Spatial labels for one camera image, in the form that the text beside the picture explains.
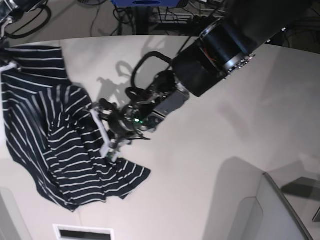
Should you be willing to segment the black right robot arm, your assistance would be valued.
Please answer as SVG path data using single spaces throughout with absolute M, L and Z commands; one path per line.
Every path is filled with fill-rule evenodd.
M 33 21 L 35 21 L 43 12 L 46 12 L 45 20 L 34 29 L 23 33 L 16 34 L 16 32 L 8 33 L 6 28 L 14 23 L 17 23 L 22 19 L 25 13 L 30 13 L 36 9 L 40 12 L 33 17 L 29 22 L 18 28 L 16 31 L 20 31 Z M 7 39 L 23 39 L 34 33 L 42 30 L 51 20 L 52 11 L 48 6 L 47 0 L 2 0 L 0 2 L 0 70 L 5 71 L 11 67 L 19 68 L 19 65 L 13 60 L 13 58 L 6 53 L 5 48 L 8 46 Z

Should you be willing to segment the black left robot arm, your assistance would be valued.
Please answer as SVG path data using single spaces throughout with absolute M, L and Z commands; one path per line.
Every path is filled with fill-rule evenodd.
M 143 140 L 190 96 L 200 97 L 234 71 L 247 65 L 261 45 L 303 14 L 310 0 L 234 0 L 223 17 L 209 16 L 176 56 L 145 54 L 132 71 L 122 108 L 100 99 L 90 110 L 102 136 L 100 155 L 115 162 L 120 148 Z M 168 64 L 145 89 L 136 85 L 138 70 L 149 58 Z

